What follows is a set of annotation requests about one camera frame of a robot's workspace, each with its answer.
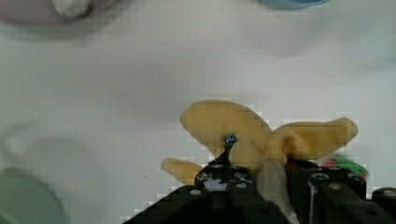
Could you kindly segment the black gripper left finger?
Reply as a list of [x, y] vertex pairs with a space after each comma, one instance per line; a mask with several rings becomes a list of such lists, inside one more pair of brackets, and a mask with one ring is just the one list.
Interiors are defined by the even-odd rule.
[[231, 146], [180, 187], [122, 224], [290, 224], [264, 200], [248, 170], [230, 164]]

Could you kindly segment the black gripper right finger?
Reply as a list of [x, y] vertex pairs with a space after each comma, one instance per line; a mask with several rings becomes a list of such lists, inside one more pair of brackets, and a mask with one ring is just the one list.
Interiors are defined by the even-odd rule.
[[286, 177], [300, 224], [396, 224], [394, 188], [376, 189], [368, 197], [361, 175], [311, 161], [289, 161]]

